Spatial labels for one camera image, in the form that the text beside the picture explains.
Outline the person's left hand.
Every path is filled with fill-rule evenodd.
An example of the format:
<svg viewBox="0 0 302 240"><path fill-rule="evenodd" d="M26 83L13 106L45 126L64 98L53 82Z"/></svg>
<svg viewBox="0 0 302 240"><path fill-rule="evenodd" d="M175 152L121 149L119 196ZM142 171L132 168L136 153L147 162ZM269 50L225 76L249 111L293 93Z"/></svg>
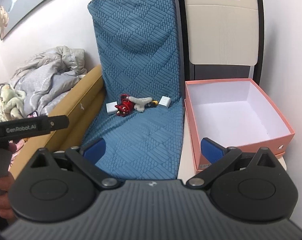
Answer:
<svg viewBox="0 0 302 240"><path fill-rule="evenodd" d="M15 214L9 201L9 190L15 182L9 171L12 154L16 146L10 142L0 142L0 218L15 220Z"/></svg>

